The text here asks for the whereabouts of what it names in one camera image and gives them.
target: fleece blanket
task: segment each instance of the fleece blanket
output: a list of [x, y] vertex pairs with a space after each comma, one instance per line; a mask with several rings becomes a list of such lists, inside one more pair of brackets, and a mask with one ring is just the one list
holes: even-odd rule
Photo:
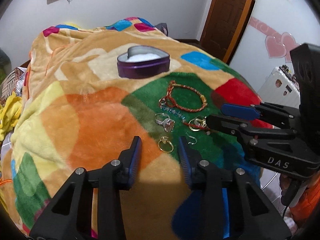
[[[131, 46], [154, 46], [170, 54], [170, 71], [130, 80], [120, 78], [116, 58]], [[204, 94], [208, 106], [183, 113], [187, 120], [218, 114], [225, 103], [258, 104], [247, 82], [220, 60], [199, 48], [166, 37], [144, 19], [131, 17], [84, 30], [52, 26], [34, 40], [23, 87], [23, 113], [12, 135], [13, 149], [2, 156], [2, 186], [8, 212], [26, 234], [68, 176], [77, 168], [101, 168], [127, 149], [133, 137], [142, 139], [142, 157], [133, 188], [121, 192], [127, 239], [192, 239], [201, 193], [184, 183], [177, 146], [188, 132], [204, 159], [233, 170], [242, 167], [259, 183], [260, 168], [244, 161], [244, 152], [231, 135], [193, 132], [174, 116], [167, 134], [174, 145], [161, 152], [164, 129], [155, 123], [158, 101], [171, 80]], [[176, 88], [183, 106], [199, 108], [198, 96]], [[254, 125], [267, 127], [260, 121]], [[97, 196], [92, 229], [97, 233]]]

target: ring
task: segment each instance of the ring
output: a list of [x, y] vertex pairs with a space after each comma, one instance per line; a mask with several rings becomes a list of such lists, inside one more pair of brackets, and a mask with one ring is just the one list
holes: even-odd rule
[[191, 131], [194, 131], [194, 132], [197, 132], [197, 131], [200, 131], [200, 130], [201, 130], [201, 129], [194, 129], [194, 128], [192, 128], [191, 126], [189, 126], [189, 128], [190, 128]]
[[[162, 115], [162, 116], [164, 116], [164, 117], [166, 117], [166, 118], [165, 118], [163, 121], [161, 121], [161, 120], [157, 119], [157, 116], [158, 116], [158, 115]], [[172, 119], [170, 118], [170, 116], [167, 115], [167, 114], [157, 113], [157, 114], [156, 114], [156, 123], [159, 124], [159, 125], [161, 125], [166, 132], [171, 132], [171, 131], [173, 130], [175, 121], [172, 120]]]
[[[169, 144], [171, 146], [171, 151], [165, 151], [164, 149], [161, 148], [160, 143], [162, 144]], [[169, 141], [169, 137], [167, 136], [162, 136], [161, 139], [158, 141], [158, 147], [161, 151], [163, 151], [164, 153], [171, 153], [174, 149], [174, 146], [172, 144], [172, 142]]]
[[195, 124], [198, 126], [206, 126], [206, 124], [205, 124], [206, 118], [207, 118], [206, 116], [200, 116], [200, 115], [197, 116], [195, 119]]

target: door frame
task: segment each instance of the door frame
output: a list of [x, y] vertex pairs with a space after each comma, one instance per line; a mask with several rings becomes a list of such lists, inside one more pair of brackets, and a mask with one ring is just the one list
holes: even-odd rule
[[[236, 52], [236, 49], [240, 43], [240, 40], [242, 38], [242, 35], [244, 33], [245, 28], [247, 27], [247, 24], [249, 22], [252, 10], [253, 10], [253, 6], [255, 4], [256, 0], [246, 0], [245, 4], [244, 4], [244, 9], [242, 11], [239, 23], [236, 27], [235, 30], [235, 34], [233, 35], [231, 42], [229, 44], [229, 47], [227, 49], [227, 52], [225, 54], [225, 56], [223, 57], [223, 62], [229, 64], [234, 53]], [[201, 34], [201, 38], [200, 38], [200, 44], [202, 44], [203, 40], [204, 40], [204, 36], [206, 34], [206, 31], [209, 27], [209, 22], [213, 13], [213, 9], [214, 9], [214, 5], [216, 3], [216, 0], [212, 0], [211, 5], [210, 5], [210, 9], [207, 15], [207, 19], [205, 21], [204, 24], [204, 28]]]

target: wooden door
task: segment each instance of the wooden door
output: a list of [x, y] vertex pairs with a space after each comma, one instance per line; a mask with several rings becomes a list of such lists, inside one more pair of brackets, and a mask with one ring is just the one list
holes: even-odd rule
[[212, 0], [201, 46], [211, 55], [227, 62], [231, 57], [231, 46], [236, 46], [241, 31], [245, 28], [252, 11], [253, 0]]

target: silver ring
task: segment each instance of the silver ring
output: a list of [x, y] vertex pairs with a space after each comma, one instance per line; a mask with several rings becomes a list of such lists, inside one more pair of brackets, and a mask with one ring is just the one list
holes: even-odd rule
[[[166, 118], [163, 121], [161, 121], [157, 118], [158, 115], [162, 115]], [[156, 124], [161, 125], [166, 132], [171, 132], [173, 130], [175, 121], [172, 120], [169, 115], [164, 113], [157, 113], [155, 116], [156, 116]]]

